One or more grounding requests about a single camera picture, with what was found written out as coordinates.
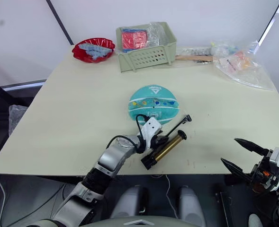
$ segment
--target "floor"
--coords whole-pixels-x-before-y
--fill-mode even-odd
[[[0,118],[0,148],[7,136],[8,120],[5,115],[5,117]],[[171,182],[169,197],[173,205],[175,206],[179,188],[183,185],[188,185],[196,192],[199,198],[208,227],[226,226],[222,207],[215,196],[216,192],[219,191],[226,191],[229,194],[230,209],[235,227],[247,226],[249,215],[258,213],[252,202],[253,192],[244,184],[225,186],[224,175],[169,175],[168,177]],[[63,197],[66,197],[74,187],[73,184],[65,184],[38,176],[0,175],[0,182],[3,184],[7,194],[6,205],[2,215],[3,227],[25,226],[39,219],[50,218],[62,202]],[[103,210],[102,215],[101,217],[96,217],[95,220],[108,218],[121,194],[129,187],[138,184],[147,188],[149,192],[149,215],[174,217],[165,197],[168,188],[165,176],[155,179],[149,175],[138,175],[117,176],[106,191],[106,199],[100,203],[100,209]],[[32,215],[12,224],[34,211],[54,194],[55,196]],[[2,193],[0,191],[0,206],[1,203]],[[260,217],[265,227],[271,226],[265,217]]]

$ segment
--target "table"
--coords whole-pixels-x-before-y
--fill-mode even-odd
[[[220,158],[249,173],[261,156],[233,139],[279,147],[279,94],[235,83],[213,65],[119,70],[117,56],[88,64],[69,53],[52,72],[0,152],[0,174],[86,175],[115,135],[138,133],[128,101],[158,84],[180,103],[170,130],[185,114],[188,136],[149,171],[135,154],[119,174],[227,174]]]

